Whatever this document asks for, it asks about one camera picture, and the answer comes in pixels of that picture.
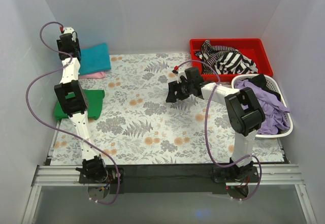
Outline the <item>teal t-shirt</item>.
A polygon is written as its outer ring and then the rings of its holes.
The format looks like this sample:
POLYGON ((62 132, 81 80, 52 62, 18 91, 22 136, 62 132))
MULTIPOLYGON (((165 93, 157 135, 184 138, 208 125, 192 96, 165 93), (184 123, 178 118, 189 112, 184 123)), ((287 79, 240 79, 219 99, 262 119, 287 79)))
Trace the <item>teal t-shirt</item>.
POLYGON ((109 49, 106 43, 81 49, 79 75, 111 70, 109 49))

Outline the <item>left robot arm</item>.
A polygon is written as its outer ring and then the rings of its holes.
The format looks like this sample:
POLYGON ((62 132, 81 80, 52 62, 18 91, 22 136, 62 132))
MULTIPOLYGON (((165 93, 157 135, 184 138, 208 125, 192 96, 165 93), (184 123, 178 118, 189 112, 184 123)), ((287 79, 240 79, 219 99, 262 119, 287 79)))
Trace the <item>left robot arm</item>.
POLYGON ((88 123, 88 101, 78 79, 81 67, 81 50, 77 32, 71 27, 62 27, 57 42, 59 58, 63 65, 62 77, 54 87, 63 112, 72 122, 80 142, 82 168, 77 168, 84 177, 96 183, 108 178, 108 171, 101 154, 92 146, 88 123))

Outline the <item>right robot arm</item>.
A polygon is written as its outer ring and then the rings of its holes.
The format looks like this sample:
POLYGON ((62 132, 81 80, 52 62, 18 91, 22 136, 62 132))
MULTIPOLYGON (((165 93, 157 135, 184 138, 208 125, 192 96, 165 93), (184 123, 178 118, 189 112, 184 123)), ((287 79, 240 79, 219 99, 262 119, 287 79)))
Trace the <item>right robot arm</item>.
POLYGON ((167 103, 175 103, 191 95, 208 103, 224 105, 231 127, 235 131, 234 151, 227 165, 215 163, 213 174, 218 181, 233 180, 241 182, 255 170, 253 166, 253 145, 257 131, 265 121, 265 114, 249 87, 243 89, 228 88, 211 81, 204 81, 199 69, 191 67, 179 70, 174 67, 177 79, 168 83, 167 103))

